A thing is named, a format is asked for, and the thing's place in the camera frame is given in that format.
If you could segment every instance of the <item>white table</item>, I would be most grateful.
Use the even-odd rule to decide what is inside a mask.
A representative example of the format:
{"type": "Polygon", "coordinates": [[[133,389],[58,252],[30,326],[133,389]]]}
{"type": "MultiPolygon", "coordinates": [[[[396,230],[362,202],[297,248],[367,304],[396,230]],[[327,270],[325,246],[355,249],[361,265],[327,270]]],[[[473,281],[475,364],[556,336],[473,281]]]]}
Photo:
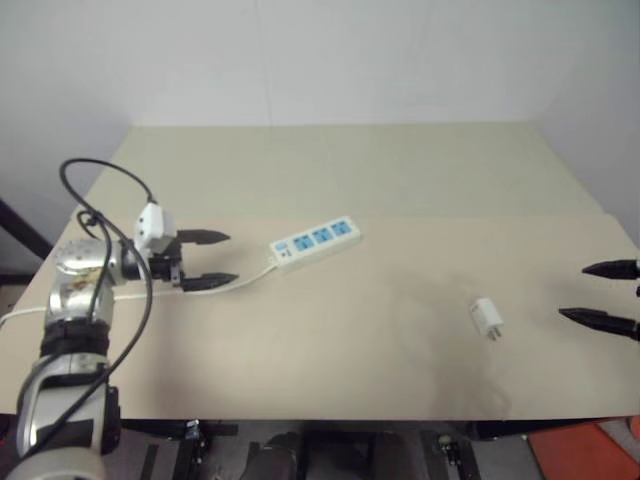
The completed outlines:
{"type": "MultiPolygon", "coordinates": [[[[134,128],[114,161],[144,178],[178,228],[232,236],[186,248],[190,274],[251,275],[270,241],[343,214],[364,233],[347,252],[245,289],[156,299],[112,379],[123,417],[638,411],[637,345],[557,313],[581,306],[637,316],[629,282],[580,274],[637,250],[526,124],[134,128]],[[481,338],[468,316],[478,296],[505,318],[498,342],[481,338]]],[[[88,199],[130,231],[144,197],[109,171],[88,199]]],[[[59,244],[80,235],[70,223],[59,244]]],[[[43,304],[53,273],[47,260],[17,308],[43,304]]],[[[112,358],[142,306],[116,306],[112,358]]],[[[33,315],[0,332],[0,411],[14,411],[42,328],[33,315]]]]}

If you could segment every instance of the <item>power strip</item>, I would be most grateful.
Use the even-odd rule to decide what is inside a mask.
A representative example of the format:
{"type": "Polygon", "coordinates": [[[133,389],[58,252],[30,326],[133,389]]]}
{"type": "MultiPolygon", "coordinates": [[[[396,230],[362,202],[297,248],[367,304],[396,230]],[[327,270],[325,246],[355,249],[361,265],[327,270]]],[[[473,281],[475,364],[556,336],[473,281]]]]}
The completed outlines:
{"type": "Polygon", "coordinates": [[[350,217],[336,218],[269,245],[278,268],[292,270],[360,241],[362,233],[350,217]]]}

